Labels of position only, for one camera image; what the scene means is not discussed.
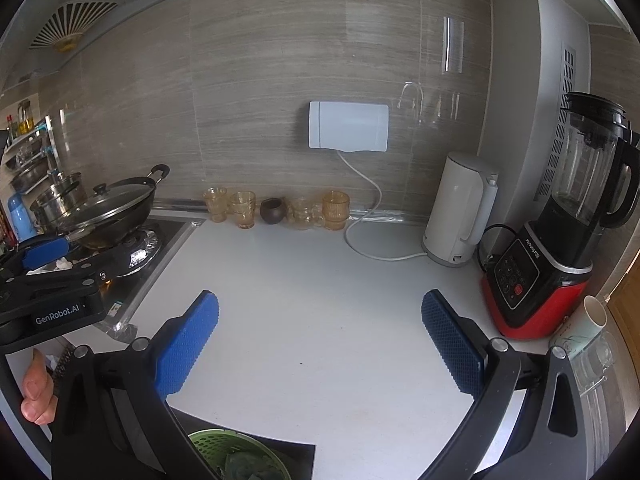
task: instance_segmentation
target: blender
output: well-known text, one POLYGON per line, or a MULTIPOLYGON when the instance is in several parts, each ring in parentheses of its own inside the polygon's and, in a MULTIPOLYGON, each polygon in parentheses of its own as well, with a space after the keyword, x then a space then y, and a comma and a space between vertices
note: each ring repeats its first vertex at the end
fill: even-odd
POLYGON ((549 336, 558 327, 587 284, 604 229, 623 225, 638 202, 640 136, 625 111, 582 92, 569 92, 566 102, 545 208, 482 279, 496 326, 515 339, 549 336))

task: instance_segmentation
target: amber glass cup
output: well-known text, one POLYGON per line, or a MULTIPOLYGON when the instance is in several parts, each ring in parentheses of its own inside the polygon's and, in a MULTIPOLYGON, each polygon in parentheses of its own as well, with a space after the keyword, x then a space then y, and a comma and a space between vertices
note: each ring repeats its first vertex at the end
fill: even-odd
POLYGON ((255 219, 255 193, 253 191, 238 191, 229 199, 234 212, 236 223, 241 229, 250 229, 255 219))
POLYGON ((324 227, 331 231, 344 229, 349 219, 349 195, 331 190, 322 197, 324 227))
POLYGON ((212 187, 204 192, 204 202, 211 219, 218 223, 226 220, 226 187, 212 187))

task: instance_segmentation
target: white wall socket cover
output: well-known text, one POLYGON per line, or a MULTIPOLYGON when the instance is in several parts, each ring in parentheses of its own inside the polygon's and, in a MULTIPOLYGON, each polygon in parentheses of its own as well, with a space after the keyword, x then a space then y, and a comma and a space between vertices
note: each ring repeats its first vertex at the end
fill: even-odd
POLYGON ((388 105, 312 101, 309 147, 341 152, 386 152, 388 105))

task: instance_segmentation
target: glass cup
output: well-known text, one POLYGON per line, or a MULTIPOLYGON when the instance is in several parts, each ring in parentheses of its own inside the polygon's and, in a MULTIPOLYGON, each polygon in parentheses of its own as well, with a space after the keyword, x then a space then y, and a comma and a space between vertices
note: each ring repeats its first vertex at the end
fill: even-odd
POLYGON ((226 187, 212 187, 204 192, 204 202, 211 214, 211 219, 216 222, 226 220, 226 187))
POLYGON ((255 193, 253 191, 238 191, 231 195, 229 202, 238 227, 241 229, 252 228, 255 218, 255 193))
POLYGON ((301 231, 314 226, 314 204, 311 200, 297 198, 290 203, 293 227, 301 231))
POLYGON ((331 231, 344 229, 349 219, 349 195, 331 190, 322 197, 324 227, 331 231))

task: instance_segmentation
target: wok handle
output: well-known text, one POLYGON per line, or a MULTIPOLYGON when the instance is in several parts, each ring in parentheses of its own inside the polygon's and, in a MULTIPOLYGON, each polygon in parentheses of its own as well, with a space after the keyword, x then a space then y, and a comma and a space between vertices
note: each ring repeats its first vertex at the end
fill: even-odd
POLYGON ((160 178, 156 180, 156 186, 157 186, 158 182, 160 182, 164 178, 167 178, 171 169, 166 164, 156 164, 154 167, 151 168, 151 171, 149 172, 147 177, 150 177, 156 171, 162 171, 162 175, 160 175, 160 178))

